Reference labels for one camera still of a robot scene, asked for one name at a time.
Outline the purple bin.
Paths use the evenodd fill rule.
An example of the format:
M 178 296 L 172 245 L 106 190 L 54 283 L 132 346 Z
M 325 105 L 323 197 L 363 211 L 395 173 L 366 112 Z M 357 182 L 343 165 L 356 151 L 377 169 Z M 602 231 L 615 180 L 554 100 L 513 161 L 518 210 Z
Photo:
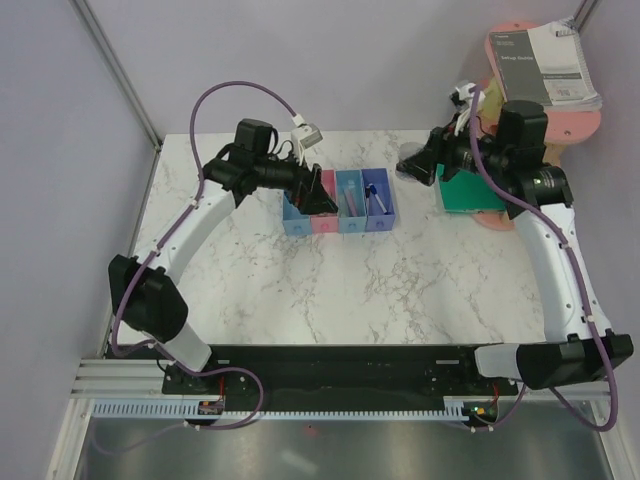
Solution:
M 388 171 L 384 168 L 362 169 L 367 233 L 391 231 L 396 212 Z

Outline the clear jar of clips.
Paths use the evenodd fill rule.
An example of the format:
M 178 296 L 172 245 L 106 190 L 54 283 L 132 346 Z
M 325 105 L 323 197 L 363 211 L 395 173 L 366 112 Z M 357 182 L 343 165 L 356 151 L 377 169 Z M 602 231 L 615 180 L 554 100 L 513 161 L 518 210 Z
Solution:
M 400 145 L 398 158 L 400 161 L 404 161 L 411 156 L 417 154 L 423 149 L 424 145 L 418 142 L 406 142 Z

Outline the pink bin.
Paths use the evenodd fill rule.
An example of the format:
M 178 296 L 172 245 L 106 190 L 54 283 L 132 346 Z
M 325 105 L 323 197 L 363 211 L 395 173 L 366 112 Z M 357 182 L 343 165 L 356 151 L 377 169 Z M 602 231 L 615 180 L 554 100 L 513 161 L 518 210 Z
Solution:
M 321 182 L 335 204 L 338 204 L 336 193 L 335 171 L 324 170 L 321 175 Z M 310 217 L 313 234 L 337 233 L 339 230 L 338 214 L 321 214 Z

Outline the blue cap marker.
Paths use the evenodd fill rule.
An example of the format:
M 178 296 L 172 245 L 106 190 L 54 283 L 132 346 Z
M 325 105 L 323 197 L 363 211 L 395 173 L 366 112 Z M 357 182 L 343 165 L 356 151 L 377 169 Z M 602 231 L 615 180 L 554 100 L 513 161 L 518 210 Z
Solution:
M 389 213 L 379 194 L 377 196 L 371 195 L 370 198 L 373 198 L 376 201 L 383 215 L 387 215 Z

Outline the pink highlighter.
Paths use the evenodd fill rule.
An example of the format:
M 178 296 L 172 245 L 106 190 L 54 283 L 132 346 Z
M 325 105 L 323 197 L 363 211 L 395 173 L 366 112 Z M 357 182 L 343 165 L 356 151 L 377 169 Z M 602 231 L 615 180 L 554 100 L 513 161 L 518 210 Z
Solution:
M 355 196 L 354 196 L 354 188 L 353 187 L 346 187 L 344 190 L 347 191 L 347 198 L 348 198 L 348 201 L 349 201 L 351 217 L 358 217 L 359 216 L 359 212 L 358 212 L 357 203 L 356 203 Z

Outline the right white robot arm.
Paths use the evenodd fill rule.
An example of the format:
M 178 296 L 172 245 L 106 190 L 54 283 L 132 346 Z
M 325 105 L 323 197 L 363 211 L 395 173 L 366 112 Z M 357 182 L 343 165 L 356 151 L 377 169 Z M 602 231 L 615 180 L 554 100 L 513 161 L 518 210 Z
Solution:
M 541 343 L 492 344 L 458 368 L 458 381 L 477 394 L 494 378 L 533 390 L 605 380 L 634 352 L 615 333 L 591 285 L 576 234 L 573 195 L 564 171 L 544 160 L 548 117 L 531 101 L 506 102 L 493 135 L 469 127 L 433 129 L 426 144 L 401 159 L 397 172 L 424 185 L 467 171 L 481 176 L 506 205 L 524 242 L 543 307 Z

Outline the light blue bin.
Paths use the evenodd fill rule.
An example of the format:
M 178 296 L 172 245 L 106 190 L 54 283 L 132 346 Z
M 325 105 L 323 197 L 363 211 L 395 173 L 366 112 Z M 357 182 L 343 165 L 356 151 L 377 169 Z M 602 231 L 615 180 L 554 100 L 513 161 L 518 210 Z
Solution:
M 282 225 L 288 236 L 308 236 L 312 234 L 310 216 L 301 214 L 290 203 L 286 195 L 283 195 L 282 200 Z

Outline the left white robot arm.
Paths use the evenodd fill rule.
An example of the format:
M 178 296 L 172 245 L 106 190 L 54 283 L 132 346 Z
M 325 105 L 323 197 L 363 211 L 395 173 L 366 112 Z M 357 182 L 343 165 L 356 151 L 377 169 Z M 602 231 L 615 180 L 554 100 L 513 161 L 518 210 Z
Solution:
M 292 149 L 285 158 L 270 149 L 276 137 L 269 123 L 240 121 L 233 141 L 200 166 L 196 191 L 184 210 L 150 244 L 130 257 L 115 256 L 108 266 L 115 316 L 111 338 L 118 338 L 121 324 L 142 333 L 146 345 L 185 370 L 185 382 L 198 393 L 215 389 L 220 371 L 211 363 L 212 349 L 189 325 L 177 285 L 204 241 L 259 188 L 282 191 L 304 215 L 338 210 L 322 185 L 321 167 L 305 161 L 307 149 L 322 139 L 320 130 L 295 116 Z

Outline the green highlighter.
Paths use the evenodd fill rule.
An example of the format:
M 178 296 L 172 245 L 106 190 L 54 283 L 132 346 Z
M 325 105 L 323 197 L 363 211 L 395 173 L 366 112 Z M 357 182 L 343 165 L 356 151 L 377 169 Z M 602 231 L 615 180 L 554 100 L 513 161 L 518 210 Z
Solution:
M 350 217 L 351 216 L 351 212 L 350 212 L 350 207 L 349 207 L 349 201 L 347 198 L 347 191 L 346 190 L 342 190 L 341 191 L 341 201 L 342 201 L 342 209 L 343 209 L 343 216 L 345 217 Z

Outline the medium blue bin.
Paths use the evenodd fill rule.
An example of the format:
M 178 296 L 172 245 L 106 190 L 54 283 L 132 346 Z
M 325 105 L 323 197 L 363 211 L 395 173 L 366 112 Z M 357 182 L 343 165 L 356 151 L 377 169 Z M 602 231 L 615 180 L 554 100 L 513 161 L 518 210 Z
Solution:
M 364 232 L 367 212 L 361 171 L 337 170 L 335 178 L 339 206 L 339 232 L 342 234 Z

